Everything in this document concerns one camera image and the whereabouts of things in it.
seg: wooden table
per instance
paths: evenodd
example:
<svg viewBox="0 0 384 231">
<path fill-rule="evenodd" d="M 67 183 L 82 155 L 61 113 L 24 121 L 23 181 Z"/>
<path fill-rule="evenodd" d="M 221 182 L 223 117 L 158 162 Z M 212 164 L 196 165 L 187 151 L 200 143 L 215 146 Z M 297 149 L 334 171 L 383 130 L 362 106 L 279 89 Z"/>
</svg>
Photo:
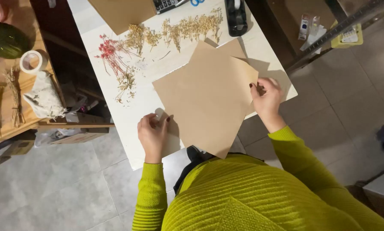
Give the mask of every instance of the wooden table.
<svg viewBox="0 0 384 231">
<path fill-rule="evenodd" d="M 164 109 L 158 94 L 152 86 L 152 82 L 186 64 L 189 61 L 197 42 L 191 42 L 189 39 L 182 39 L 180 42 L 180 53 L 176 50 L 174 44 L 167 47 L 163 41 L 160 41 L 158 46 L 154 47 L 151 52 L 151 47 L 145 43 L 141 58 L 130 58 L 121 55 L 122 60 L 125 63 L 136 66 L 139 69 L 134 77 L 136 82 L 134 98 L 125 94 L 122 97 L 123 103 L 121 104 L 115 100 L 115 97 L 119 93 L 117 88 L 118 82 L 115 76 L 109 76 L 105 71 L 102 60 L 94 56 L 100 54 L 98 50 L 100 43 L 102 43 L 102 39 L 99 38 L 100 35 L 106 34 L 111 39 L 120 39 L 125 38 L 125 35 L 128 32 L 119 36 L 114 34 L 111 28 L 102 20 L 96 10 L 86 0 L 68 0 L 68 3 L 112 118 L 117 127 L 118 134 L 121 138 L 129 162 L 133 170 L 139 169 L 143 165 L 145 156 L 137 136 L 137 123 L 142 116 L 151 112 L 158 112 L 158 115 L 160 115 Z M 166 18 L 170 18 L 171 24 L 177 24 L 185 17 L 195 17 L 196 15 L 202 14 L 209 15 L 213 8 L 218 7 L 222 9 L 224 18 L 220 24 L 219 34 L 221 34 L 221 36 L 220 42 L 218 43 L 219 45 L 222 45 L 233 39 L 228 34 L 224 0 L 205 1 L 203 4 L 199 4 L 198 7 L 193 7 L 187 2 L 176 9 L 148 19 L 144 22 L 144 25 L 153 30 L 162 31 L 162 22 Z M 296 90 L 292 86 L 286 72 L 283 70 L 282 65 L 247 6 L 246 13 L 249 30 L 242 36 L 241 45 L 248 57 L 249 64 L 257 69 L 261 76 L 273 77 L 281 83 L 282 88 L 286 92 L 284 101 L 297 96 Z M 208 33 L 208 38 L 213 40 L 210 33 Z M 109 73 L 112 73 L 108 66 L 106 68 Z M 169 140 L 172 145 L 177 145 L 183 148 L 183 144 L 182 142 L 179 142 L 179 138 L 169 137 Z"/>
<path fill-rule="evenodd" d="M 46 47 L 41 36 L 38 22 L 35 18 L 34 10 L 31 7 L 30 0 L 7 0 L 4 1 L 4 4 L 9 8 L 9 14 L 5 23 L 12 24 L 21 31 L 23 31 L 31 41 L 34 42 L 32 50 L 42 50 L 46 52 Z M 10 68 L 11 66 L 19 66 L 20 59 L 15 60 L 6 60 L 0 58 L 0 81 L 5 82 L 5 78 L 2 76 L 2 73 L 5 68 Z M 65 105 L 64 98 L 59 86 L 58 80 L 52 69 L 51 61 L 48 62 L 48 65 L 45 69 L 52 74 L 52 82 L 55 86 L 56 91 L 61 99 L 63 105 Z M 29 92 L 34 85 L 36 75 L 26 74 L 20 71 L 19 75 L 19 85 L 21 89 L 21 95 Z M 3 93 L 3 100 L 1 106 L 1 137 L 0 143 L 4 140 L 10 139 L 13 136 L 16 136 L 26 130 L 32 128 L 68 128 L 68 127 L 112 127 L 114 124 L 77 124 L 77 123 L 66 123 L 62 121 L 61 123 L 52 123 L 48 124 L 49 119 L 41 119 L 35 116 L 35 113 L 32 111 L 31 106 L 21 97 L 22 105 L 22 115 L 25 119 L 25 122 L 21 124 L 19 128 L 14 128 L 12 124 L 12 108 L 13 108 L 13 98 L 12 92 L 9 87 L 5 87 Z"/>
</svg>

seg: blue scissors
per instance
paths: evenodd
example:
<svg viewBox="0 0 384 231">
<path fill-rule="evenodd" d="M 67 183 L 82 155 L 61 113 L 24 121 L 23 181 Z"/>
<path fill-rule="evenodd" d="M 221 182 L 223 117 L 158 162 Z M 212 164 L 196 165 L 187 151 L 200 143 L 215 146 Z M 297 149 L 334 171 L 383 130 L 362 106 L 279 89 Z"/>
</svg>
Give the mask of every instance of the blue scissors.
<svg viewBox="0 0 384 231">
<path fill-rule="evenodd" d="M 191 4 L 194 7 L 197 7 L 199 3 L 203 3 L 203 2 L 205 2 L 205 0 L 195 0 L 195 3 L 194 3 L 194 0 L 191 0 Z"/>
</svg>

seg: white table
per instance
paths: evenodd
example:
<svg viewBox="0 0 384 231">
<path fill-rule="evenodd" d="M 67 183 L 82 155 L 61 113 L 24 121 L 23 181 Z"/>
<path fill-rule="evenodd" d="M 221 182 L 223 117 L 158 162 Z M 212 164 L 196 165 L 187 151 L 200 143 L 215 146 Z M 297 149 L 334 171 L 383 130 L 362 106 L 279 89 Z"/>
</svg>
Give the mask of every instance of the white table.
<svg viewBox="0 0 384 231">
<path fill-rule="evenodd" d="M 144 152 L 137 136 L 137 123 L 142 116 L 155 112 L 158 108 L 164 108 L 158 94 L 154 90 L 152 82 L 186 64 L 189 61 L 197 42 L 191 42 L 189 39 L 181 39 L 180 53 L 176 50 L 173 43 L 167 48 L 167 45 L 161 41 L 151 52 L 149 52 L 151 47 L 145 43 L 142 50 L 142 58 L 130 58 L 122 55 L 124 62 L 129 65 L 134 65 L 140 70 L 135 75 L 135 97 L 132 99 L 125 94 L 122 97 L 122 102 L 124 103 L 121 104 L 115 101 L 115 97 L 119 93 L 117 88 L 118 82 L 116 81 L 115 76 L 109 76 L 105 71 L 102 60 L 95 58 L 94 56 L 100 54 L 98 50 L 98 47 L 102 42 L 99 38 L 100 34 L 106 34 L 112 39 L 123 39 L 127 32 L 119 36 L 115 35 L 87 0 L 68 0 L 68 3 L 112 118 L 117 127 L 119 137 L 121 138 L 129 162 L 133 170 L 139 169 L 143 165 Z M 233 37 L 230 37 L 228 34 L 224 0 L 207 0 L 198 7 L 193 7 L 190 3 L 185 3 L 176 9 L 148 19 L 144 22 L 144 25 L 153 30 L 162 31 L 162 22 L 166 18 L 170 18 L 171 25 L 177 24 L 182 18 L 188 16 L 195 17 L 196 15 L 202 14 L 209 15 L 213 8 L 218 7 L 222 8 L 222 15 L 224 18 L 219 30 L 219 34 L 221 34 L 219 45 L 222 45 L 233 39 Z M 247 6 L 246 13 L 249 29 L 248 32 L 242 36 L 241 41 L 243 43 L 242 48 L 247 54 L 249 64 L 257 69 L 262 77 L 273 77 L 282 85 L 282 89 L 286 93 L 283 101 L 297 96 L 296 90 L 292 86 L 282 65 Z M 210 36 L 210 33 L 211 32 L 208 33 L 208 38 L 214 40 L 214 38 Z M 165 58 L 159 60 L 169 51 L 170 53 Z M 172 145 L 177 145 L 181 148 L 184 147 L 182 142 L 179 142 L 179 139 L 176 139 L 175 137 L 169 137 L 169 140 Z"/>
</svg>

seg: knit sweater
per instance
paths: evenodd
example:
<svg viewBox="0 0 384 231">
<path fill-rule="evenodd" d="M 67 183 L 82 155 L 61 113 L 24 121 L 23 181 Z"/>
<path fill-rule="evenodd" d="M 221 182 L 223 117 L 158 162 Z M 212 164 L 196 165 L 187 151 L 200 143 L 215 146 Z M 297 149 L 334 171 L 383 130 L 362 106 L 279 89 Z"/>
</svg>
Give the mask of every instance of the knit sweater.
<svg viewBox="0 0 384 231">
<path fill-rule="evenodd" d="M 167 208 L 162 164 L 144 164 L 133 230 L 382 230 L 289 127 L 269 134 L 283 170 L 247 155 L 195 167 Z"/>
</svg>

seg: hand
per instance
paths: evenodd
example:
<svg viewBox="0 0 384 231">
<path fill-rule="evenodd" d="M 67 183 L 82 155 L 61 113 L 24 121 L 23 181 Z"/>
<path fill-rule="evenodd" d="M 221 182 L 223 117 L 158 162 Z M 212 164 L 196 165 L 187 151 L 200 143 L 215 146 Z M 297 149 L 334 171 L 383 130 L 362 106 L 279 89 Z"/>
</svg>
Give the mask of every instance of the hand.
<svg viewBox="0 0 384 231">
<path fill-rule="evenodd" d="M 253 105 L 270 133 L 279 131 L 286 126 L 285 121 L 279 115 L 279 105 L 282 97 L 279 84 L 272 78 L 258 78 L 257 83 L 249 85 L 253 99 Z"/>
<path fill-rule="evenodd" d="M 166 118 L 161 128 L 157 128 L 159 121 L 156 114 L 144 116 L 138 123 L 138 139 L 145 150 L 145 163 L 160 164 L 162 162 L 162 150 L 167 138 L 170 118 Z"/>
</svg>

